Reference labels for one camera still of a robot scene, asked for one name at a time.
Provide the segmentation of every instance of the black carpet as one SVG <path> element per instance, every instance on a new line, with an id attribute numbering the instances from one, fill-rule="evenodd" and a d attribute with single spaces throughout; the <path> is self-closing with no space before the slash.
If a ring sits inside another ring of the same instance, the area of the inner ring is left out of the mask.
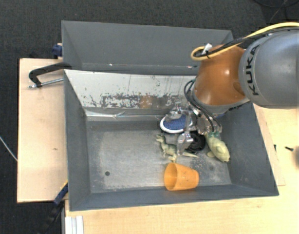
<path id="1" fill-rule="evenodd" d="M 259 1 L 279 7 L 284 0 Z M 227 29 L 237 38 L 270 21 L 299 20 L 299 2 L 277 10 L 252 0 L 0 0 L 0 134 L 16 154 L 17 60 L 53 58 L 61 20 Z M 0 234 L 36 233 L 51 204 L 17 204 L 16 189 L 17 163 L 0 142 Z M 49 233 L 60 233 L 60 223 Z"/>

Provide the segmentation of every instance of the black cable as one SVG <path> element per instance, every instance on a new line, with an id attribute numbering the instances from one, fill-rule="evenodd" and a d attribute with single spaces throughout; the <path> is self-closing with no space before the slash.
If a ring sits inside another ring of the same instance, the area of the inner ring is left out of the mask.
<path id="1" fill-rule="evenodd" d="M 279 9 L 279 8 L 281 8 L 280 6 L 278 7 L 278 6 L 273 6 L 273 5 L 262 3 L 259 0 L 253 0 L 253 1 L 256 2 L 259 5 L 267 7 L 267 8 L 273 8 L 273 9 Z M 299 2 L 299 0 L 293 2 L 293 3 L 289 4 L 289 5 L 286 5 L 285 8 L 291 7 L 291 6 L 295 5 L 295 4 L 297 4 L 298 2 Z"/>
<path id="2" fill-rule="evenodd" d="M 193 104 L 194 107 L 198 108 L 199 110 L 201 110 L 203 112 L 203 114 L 206 116 L 207 120 L 209 121 L 210 125 L 211 125 L 211 129 L 212 131 L 214 132 L 214 125 L 213 125 L 213 122 L 212 120 L 210 119 L 209 115 L 206 113 L 206 111 L 204 110 L 204 108 L 202 108 L 201 106 L 198 106 L 197 104 L 195 104 L 195 102 L 193 100 L 191 100 L 189 97 L 188 97 L 188 92 L 191 91 L 190 89 L 192 88 L 193 84 L 195 82 L 195 79 L 193 80 L 190 80 L 187 84 L 185 84 L 184 86 L 184 96 L 185 98 L 187 99 L 187 101 L 191 104 Z"/>
<path id="3" fill-rule="evenodd" d="M 272 19 L 275 17 L 275 15 L 277 15 L 277 13 L 281 10 L 281 9 L 284 9 L 284 15 L 285 15 L 285 20 L 289 20 L 288 19 L 288 14 L 287 14 L 287 8 L 288 7 L 291 7 L 295 4 L 297 4 L 299 2 L 299 0 L 291 3 L 291 4 L 288 4 L 286 5 L 286 3 L 289 1 L 289 0 L 282 0 L 282 4 L 281 6 L 273 6 L 273 5 L 269 5 L 269 4 L 265 4 L 265 3 L 262 3 L 260 2 L 259 0 L 252 0 L 254 2 L 256 2 L 257 4 L 261 5 L 261 6 L 264 6 L 264 7 L 267 7 L 267 8 L 273 8 L 273 9 L 277 9 L 277 11 L 273 14 L 273 16 L 271 17 L 271 19 L 269 20 L 269 23 L 271 23 Z"/>
<path id="4" fill-rule="evenodd" d="M 269 24 L 272 22 L 272 20 L 273 20 L 273 18 L 277 15 L 277 13 L 280 11 L 280 9 L 282 9 L 282 8 L 285 8 L 285 3 L 287 3 L 289 0 L 285 0 L 282 4 L 281 4 L 281 6 L 278 8 L 278 10 L 272 15 L 272 17 L 271 17 L 271 19 L 270 19 L 270 21 L 269 21 Z"/>

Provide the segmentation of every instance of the plastic cup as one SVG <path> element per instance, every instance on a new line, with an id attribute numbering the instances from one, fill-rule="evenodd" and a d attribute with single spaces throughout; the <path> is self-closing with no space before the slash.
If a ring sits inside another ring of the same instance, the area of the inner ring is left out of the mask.
<path id="1" fill-rule="evenodd" d="M 169 191 L 193 189 L 198 185 L 199 174 L 190 167 L 169 163 L 165 169 L 164 182 Z"/>

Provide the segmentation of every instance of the blue object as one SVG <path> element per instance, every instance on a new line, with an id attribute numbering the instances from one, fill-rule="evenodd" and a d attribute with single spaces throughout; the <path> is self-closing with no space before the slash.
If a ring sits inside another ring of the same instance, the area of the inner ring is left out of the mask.
<path id="1" fill-rule="evenodd" d="M 63 47 L 61 45 L 54 45 L 52 48 L 52 54 L 54 54 L 55 56 L 61 57 L 63 56 Z"/>
<path id="2" fill-rule="evenodd" d="M 166 122 L 166 120 L 164 120 L 163 125 L 164 127 L 170 130 L 181 130 L 185 127 L 186 118 L 187 118 L 186 115 L 181 115 L 180 118 L 173 119 L 169 122 Z"/>

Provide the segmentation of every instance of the gray bin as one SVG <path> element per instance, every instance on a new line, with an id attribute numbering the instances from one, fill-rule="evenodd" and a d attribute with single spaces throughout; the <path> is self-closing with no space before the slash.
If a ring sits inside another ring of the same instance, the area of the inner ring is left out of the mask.
<path id="1" fill-rule="evenodd" d="M 64 73 L 71 211 L 279 194 L 249 103 L 219 119 L 228 164 L 207 157 L 206 147 L 198 158 L 178 159 L 198 171 L 197 188 L 170 192 L 163 184 L 169 160 L 155 141 L 159 121 L 176 100 L 185 103 L 183 86 L 199 66 L 190 51 L 212 39 L 214 45 L 231 40 L 229 31 L 87 22 L 62 27 L 64 61 L 78 69 Z M 126 48 L 114 55 L 114 45 Z M 139 58 L 146 49 L 152 52 Z M 83 71 L 90 68 L 95 71 Z M 144 107 L 142 98 L 151 103 Z"/>

